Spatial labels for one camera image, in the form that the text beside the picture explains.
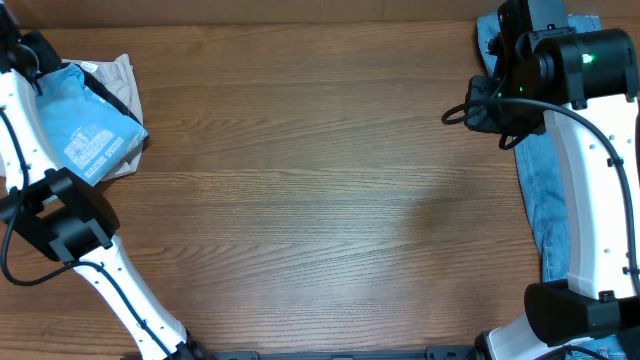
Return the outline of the light blue t-shirt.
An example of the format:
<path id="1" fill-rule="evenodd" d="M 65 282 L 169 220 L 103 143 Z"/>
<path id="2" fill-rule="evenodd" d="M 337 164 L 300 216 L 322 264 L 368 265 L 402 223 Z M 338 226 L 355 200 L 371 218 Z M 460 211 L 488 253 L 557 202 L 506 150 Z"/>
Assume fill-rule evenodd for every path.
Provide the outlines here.
<path id="1" fill-rule="evenodd" d="M 44 131 L 61 165 L 90 185 L 131 175 L 149 134 L 90 90 L 82 70 L 65 63 L 39 78 L 36 106 Z"/>

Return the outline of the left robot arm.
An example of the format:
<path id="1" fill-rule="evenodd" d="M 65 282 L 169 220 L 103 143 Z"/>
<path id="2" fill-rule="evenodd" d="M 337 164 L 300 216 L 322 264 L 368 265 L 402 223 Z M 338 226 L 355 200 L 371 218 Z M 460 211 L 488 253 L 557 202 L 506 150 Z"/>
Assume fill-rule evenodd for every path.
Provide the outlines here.
<path id="1" fill-rule="evenodd" d="M 117 231 L 120 222 L 106 198 L 61 165 L 44 131 L 36 100 L 41 75 L 61 60 L 38 32 L 20 33 L 1 9 L 1 157 L 8 194 L 1 200 L 7 229 L 1 271 L 18 233 L 61 268 L 36 279 L 42 284 L 74 270 L 106 301 L 136 342 L 143 359 L 207 359 L 209 353 L 158 301 L 129 260 Z"/>

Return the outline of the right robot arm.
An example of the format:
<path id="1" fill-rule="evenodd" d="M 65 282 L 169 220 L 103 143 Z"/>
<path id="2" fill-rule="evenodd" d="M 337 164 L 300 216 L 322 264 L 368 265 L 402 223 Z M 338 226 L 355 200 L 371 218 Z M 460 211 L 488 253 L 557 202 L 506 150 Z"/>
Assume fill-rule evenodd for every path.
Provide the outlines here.
<path id="1" fill-rule="evenodd" d="M 616 336 L 639 354 L 639 69 L 620 29 L 581 32 L 560 1 L 507 1 L 488 51 L 491 76 L 470 80 L 466 126 L 503 148 L 550 135 L 569 225 L 565 279 L 528 286 L 525 312 L 477 338 L 476 359 L 558 359 Z"/>

